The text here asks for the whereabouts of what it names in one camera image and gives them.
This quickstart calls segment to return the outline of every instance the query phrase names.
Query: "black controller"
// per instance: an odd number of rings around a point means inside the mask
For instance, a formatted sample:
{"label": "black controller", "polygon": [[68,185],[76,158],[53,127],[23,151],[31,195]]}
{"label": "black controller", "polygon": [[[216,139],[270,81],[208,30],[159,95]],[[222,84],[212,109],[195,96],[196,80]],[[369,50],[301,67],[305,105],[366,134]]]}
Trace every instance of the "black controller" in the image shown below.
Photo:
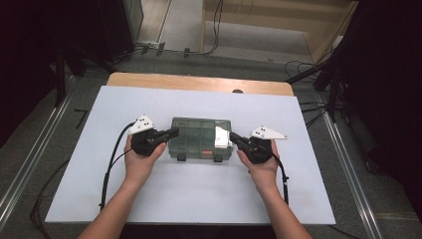
{"label": "black controller", "polygon": [[270,159],[272,154],[271,141],[257,137],[241,137],[234,132],[230,132],[230,141],[237,144],[254,164],[264,163]]}
{"label": "black controller", "polygon": [[178,127],[172,127],[166,131],[157,131],[155,128],[150,128],[133,135],[131,148],[139,155],[151,156],[162,142],[168,142],[177,136],[179,136]]}

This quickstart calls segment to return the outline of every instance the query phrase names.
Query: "plastic box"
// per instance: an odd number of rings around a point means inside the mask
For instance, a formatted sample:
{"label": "plastic box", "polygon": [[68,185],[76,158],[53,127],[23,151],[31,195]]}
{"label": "plastic box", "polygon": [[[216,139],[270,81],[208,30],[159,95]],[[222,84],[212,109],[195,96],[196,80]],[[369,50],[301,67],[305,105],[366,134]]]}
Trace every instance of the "plastic box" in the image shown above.
{"label": "plastic box", "polygon": [[229,120],[173,118],[172,127],[179,127],[179,136],[170,140],[170,156],[179,161],[186,158],[227,160],[232,155],[233,146],[227,136],[227,147],[216,147],[216,127],[231,131]]}

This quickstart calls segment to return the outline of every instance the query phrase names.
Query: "white board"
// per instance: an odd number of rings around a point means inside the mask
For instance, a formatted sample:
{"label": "white board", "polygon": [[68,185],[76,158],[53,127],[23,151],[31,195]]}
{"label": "white board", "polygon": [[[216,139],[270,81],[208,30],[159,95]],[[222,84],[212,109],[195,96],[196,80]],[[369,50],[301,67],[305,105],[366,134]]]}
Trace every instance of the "white board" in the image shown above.
{"label": "white board", "polygon": [[[47,222],[91,222],[98,215],[104,175],[122,129],[146,114],[158,130],[173,117],[230,120],[232,131],[249,136],[265,125],[289,137],[277,140],[289,179],[290,206],[303,224],[334,224],[317,160],[295,97],[102,87],[53,200]],[[122,153],[125,137],[118,151]],[[124,161],[113,167],[107,198],[124,177]],[[283,195],[282,175],[278,184]],[[222,163],[179,162],[168,149],[138,193],[128,222],[146,224],[268,224],[255,185],[236,150]]]}

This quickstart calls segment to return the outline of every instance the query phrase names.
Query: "human hand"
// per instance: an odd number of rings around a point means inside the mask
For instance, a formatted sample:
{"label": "human hand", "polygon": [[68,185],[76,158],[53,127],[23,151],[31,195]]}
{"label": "human hand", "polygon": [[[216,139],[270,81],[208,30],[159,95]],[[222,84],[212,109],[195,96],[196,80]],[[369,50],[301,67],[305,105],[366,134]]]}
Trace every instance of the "human hand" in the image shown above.
{"label": "human hand", "polygon": [[155,149],[151,156],[146,157],[130,150],[131,139],[132,135],[128,135],[126,146],[124,147],[124,151],[127,151],[127,153],[124,155],[126,175],[123,185],[139,190],[151,174],[155,162],[164,152],[167,143],[163,142]]}
{"label": "human hand", "polygon": [[[273,153],[279,157],[277,145],[273,139],[271,140],[271,148]],[[252,180],[254,181],[255,186],[259,192],[267,188],[277,187],[276,176],[278,165],[273,157],[271,157],[265,163],[254,164],[249,160],[248,156],[242,150],[238,149],[237,153],[242,163],[245,164],[245,166],[249,169]]]}

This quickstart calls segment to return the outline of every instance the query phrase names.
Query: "person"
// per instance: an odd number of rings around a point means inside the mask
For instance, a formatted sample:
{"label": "person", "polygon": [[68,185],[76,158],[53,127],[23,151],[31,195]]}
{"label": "person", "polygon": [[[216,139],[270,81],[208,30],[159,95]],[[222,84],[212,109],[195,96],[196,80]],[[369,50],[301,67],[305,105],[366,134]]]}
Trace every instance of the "person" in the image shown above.
{"label": "person", "polygon": [[[154,163],[163,154],[166,143],[160,144],[149,157],[130,150],[131,135],[127,137],[124,151],[126,174],[118,191],[111,198],[96,219],[80,235],[80,239],[119,238],[136,194],[152,172]],[[277,146],[272,140],[273,153],[278,155]],[[249,169],[257,191],[261,195],[277,238],[311,238],[287,205],[277,187],[278,165],[271,158],[262,164],[253,164],[242,150],[237,150],[240,160]]]}

